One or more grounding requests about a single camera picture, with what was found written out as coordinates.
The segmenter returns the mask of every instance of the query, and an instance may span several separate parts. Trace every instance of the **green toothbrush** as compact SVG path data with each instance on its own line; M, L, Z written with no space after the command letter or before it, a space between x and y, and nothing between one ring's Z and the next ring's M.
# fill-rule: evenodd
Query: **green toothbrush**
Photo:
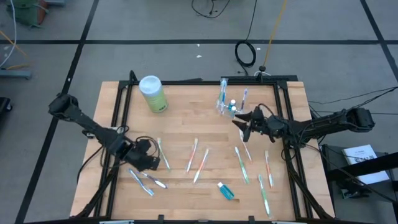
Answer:
M262 175L261 174L259 174L259 182L260 182L260 187L261 187L262 198L264 199L264 205L266 206L266 212L267 212L268 218L271 218L271 211L268 206L266 190L264 189L264 185L262 184Z
M241 168L242 168L242 173L243 173L244 182L248 184L248 183L249 183L248 174L246 173L246 169L244 168L241 155L239 154L239 149L238 149L238 147L236 147L236 146L235 146L235 152L236 152L237 155L238 155L239 163L240 163Z

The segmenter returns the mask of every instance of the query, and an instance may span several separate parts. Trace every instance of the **toothbrush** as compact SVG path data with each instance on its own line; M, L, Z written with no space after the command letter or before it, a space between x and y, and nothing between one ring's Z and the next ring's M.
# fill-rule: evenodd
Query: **toothbrush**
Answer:
M134 173L134 171L132 169L129 169L129 173L132 176L132 178L134 178L134 180L136 180L137 183L142 187L142 189L144 189L150 196L154 196L155 195L155 193L151 189L147 188L142 183L141 179Z
M270 211L269 206L268 206L266 190L264 189L264 186L262 184L262 175L261 174L259 174L259 182L260 182L262 199L264 199L264 205L266 207L266 212L267 212L268 218L271 218L271 211Z
M135 172L136 172L136 174L142 174L142 175L146 176L148 179L150 179L151 181L155 182L155 184L157 184L158 186L161 186L164 189L167 189L167 186L165 184L163 184L160 180L156 179L155 177L153 177L153 176L151 176L149 174L146 174L144 172L138 172L138 171L135 171Z
M199 167L197 173L195 174L195 177L193 178L193 183L196 183L196 181L198 180L200 172L202 171L203 166L205 165L208 154L209 154L209 149L206 149L205 156L204 156L203 160L201 161L200 167Z
M225 96L226 96L226 80L223 80L222 82L221 82L221 84L222 84L222 89L221 89L221 92L222 92L222 99L221 99L221 114L224 114L224 106L225 106Z
M189 159L188 166L187 166L187 172L189 172L189 169L191 168L193 156L195 155L195 152L197 150L197 146L198 146L198 139L195 138L195 143L192 146L191 158Z
M171 168L170 168L169 162L167 162L166 156L163 153L162 146L161 146L162 140L160 138L157 138L157 144L159 145L159 151L160 151L160 153L161 153L161 155L163 157L163 160L166 163L167 170L170 171Z
M246 98L248 97L248 89L244 89L243 91L243 100L242 100L242 105L241 105L241 114L243 113L243 106L244 102L246 101Z
M245 149L245 151L246 151L246 155L248 155L248 158L249 158L249 160L250 160L250 163L253 163L253 161L251 160L250 152L249 152L248 148L246 147L246 144L245 144L244 141L243 141L243 131L240 130L240 129L239 129L239 135L240 135L240 137L241 137L241 140L242 140L244 149Z
M271 169L269 168L268 151L267 150L266 150L266 162L267 162L267 172L268 172L269 185L272 188L274 186L274 181L272 180Z
M242 169L242 174L243 174L244 182L248 184L248 183L249 183L248 174L246 173L246 169L244 168L241 155L239 154L239 149L238 149L238 147L236 147L236 146L235 146L235 152L236 152L237 155L238 155L238 159L239 159L239 163L240 163L240 165L241 165L241 169Z

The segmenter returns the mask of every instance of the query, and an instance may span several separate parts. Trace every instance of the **cylindrical container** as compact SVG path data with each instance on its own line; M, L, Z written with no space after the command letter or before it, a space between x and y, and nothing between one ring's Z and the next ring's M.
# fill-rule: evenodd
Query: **cylindrical container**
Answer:
M139 89L152 112L160 113L167 108L168 103L159 78L154 75L144 77L139 82Z
M231 107L231 118L235 117L235 113L236 113L236 106L232 106Z
M220 188L221 193L228 199L232 200L234 198L234 193L223 183L218 183L217 186Z
M235 105L236 105L236 101L235 100L231 100L231 102L229 102L228 109L231 111L231 108L233 106L235 106Z

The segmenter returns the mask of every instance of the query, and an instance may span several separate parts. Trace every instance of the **green label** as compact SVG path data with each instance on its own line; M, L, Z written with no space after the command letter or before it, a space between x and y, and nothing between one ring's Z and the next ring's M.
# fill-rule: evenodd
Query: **green label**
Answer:
M167 108L167 100L163 89L157 96L144 96L149 109L154 113L160 113Z

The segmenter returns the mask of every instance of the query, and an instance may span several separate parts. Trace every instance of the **gray floor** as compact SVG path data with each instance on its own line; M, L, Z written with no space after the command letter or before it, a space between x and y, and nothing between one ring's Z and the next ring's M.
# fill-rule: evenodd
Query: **gray floor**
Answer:
M197 8L210 8L196 0ZM217 0L220 10L225 0ZM18 25L21 40L78 40L93 0L68 0L65 7L52 7L42 29ZM242 39L248 31L253 0L231 1L217 19L198 17L187 0L100 0L88 33L89 40ZM268 39L282 1L259 1L251 39ZM369 8L386 40L398 39L398 1L369 0ZM0 3L0 29L12 37L11 18ZM377 40L359 0L289 0L276 39L285 40ZM5 45L0 45L4 55ZM47 134L51 116L47 105L61 91L77 45L29 45L20 47L32 60L31 80L0 79L0 96L10 97L12 113L0 125L0 222L14 222L33 168ZM254 46L262 63L266 44ZM398 57L398 45L389 45ZM240 50L243 58L249 52ZM25 63L15 52L8 65ZM127 79L133 69L139 78L157 75L163 80L201 77L218 80L221 75L239 75L234 44L85 45L69 93L83 111L92 116L101 82ZM273 75L297 75L305 83L308 100L329 101L396 86L397 80L380 45L273 45L267 63ZM373 113L398 113L398 92L366 105ZM336 111L365 98L332 105L316 105L319 111ZM398 116L374 114L376 127L370 133L343 132L326 137L329 144L352 147L371 144L381 152L398 151L395 145ZM66 218L76 188L76 173L82 163L86 139L77 125L60 122L26 217L27 222ZM394 223L391 205L369 205L361 200L338 200L336 215L343 220Z

